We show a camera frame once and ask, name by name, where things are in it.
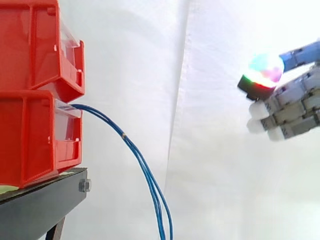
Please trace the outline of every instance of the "white fingertip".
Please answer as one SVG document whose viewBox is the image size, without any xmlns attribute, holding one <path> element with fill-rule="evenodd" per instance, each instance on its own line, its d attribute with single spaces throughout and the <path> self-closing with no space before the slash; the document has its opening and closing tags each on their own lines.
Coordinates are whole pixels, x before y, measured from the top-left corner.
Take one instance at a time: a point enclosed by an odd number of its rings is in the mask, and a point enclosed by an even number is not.
<svg viewBox="0 0 320 240">
<path fill-rule="evenodd" d="M 267 107 L 263 101 L 256 101 L 249 107 L 253 119 L 265 119 L 269 116 Z"/>
<path fill-rule="evenodd" d="M 285 140 L 285 136 L 282 133 L 282 130 L 279 126 L 274 129 L 269 130 L 268 135 L 269 135 L 270 140 L 273 142 L 279 142 L 279 141 Z"/>
<path fill-rule="evenodd" d="M 246 127 L 252 134 L 259 134 L 265 131 L 264 126 L 262 125 L 260 120 L 250 119 L 246 124 Z"/>
</svg>

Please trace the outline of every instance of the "bolt head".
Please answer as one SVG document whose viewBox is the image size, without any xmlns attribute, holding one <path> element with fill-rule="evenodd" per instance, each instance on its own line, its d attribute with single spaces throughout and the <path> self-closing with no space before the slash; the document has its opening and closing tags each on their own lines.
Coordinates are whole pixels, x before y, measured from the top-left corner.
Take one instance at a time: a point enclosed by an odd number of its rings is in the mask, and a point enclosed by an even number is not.
<svg viewBox="0 0 320 240">
<path fill-rule="evenodd" d="M 90 179 L 83 179 L 79 183 L 79 190 L 82 193 L 88 193 L 91 191 L 92 182 Z"/>
</svg>

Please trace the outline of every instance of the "led ball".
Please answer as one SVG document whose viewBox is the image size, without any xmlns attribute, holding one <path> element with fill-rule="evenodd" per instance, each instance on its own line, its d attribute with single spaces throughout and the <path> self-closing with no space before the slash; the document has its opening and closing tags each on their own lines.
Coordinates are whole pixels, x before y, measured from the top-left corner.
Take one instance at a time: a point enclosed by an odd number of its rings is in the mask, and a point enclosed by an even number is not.
<svg viewBox="0 0 320 240">
<path fill-rule="evenodd" d="M 244 74 L 252 82 L 265 87 L 275 87 L 284 73 L 284 61 L 275 54 L 259 54 L 249 64 Z"/>
<path fill-rule="evenodd" d="M 251 100 L 265 100 L 276 88 L 284 69 L 284 62 L 278 55 L 259 54 L 249 64 L 238 88 Z"/>
</svg>

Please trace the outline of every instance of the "stacked storage bin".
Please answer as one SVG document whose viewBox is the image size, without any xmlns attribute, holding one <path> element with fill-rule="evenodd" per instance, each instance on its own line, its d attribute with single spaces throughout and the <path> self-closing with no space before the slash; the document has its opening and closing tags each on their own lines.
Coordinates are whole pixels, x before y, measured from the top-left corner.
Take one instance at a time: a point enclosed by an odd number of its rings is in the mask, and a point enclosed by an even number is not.
<svg viewBox="0 0 320 240">
<path fill-rule="evenodd" d="M 0 0 L 0 185 L 24 188 L 82 161 L 84 44 L 58 0 Z"/>
</svg>

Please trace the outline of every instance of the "white backdrop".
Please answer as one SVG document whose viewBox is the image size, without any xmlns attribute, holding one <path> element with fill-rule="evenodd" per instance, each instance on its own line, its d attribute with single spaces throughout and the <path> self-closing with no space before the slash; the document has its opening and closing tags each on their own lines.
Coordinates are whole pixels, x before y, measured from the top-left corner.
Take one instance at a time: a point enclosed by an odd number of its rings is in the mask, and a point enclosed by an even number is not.
<svg viewBox="0 0 320 240">
<path fill-rule="evenodd" d="M 176 240 L 320 238 L 319 131 L 282 143 L 248 134 L 250 103 L 236 88 L 255 52 L 317 39 L 320 3 L 62 5 L 86 46 L 86 95 L 77 102 L 105 112 L 138 145 L 165 191 Z M 68 215 L 63 240 L 158 239 L 135 158 L 87 114 L 82 165 L 92 192 Z"/>
</svg>

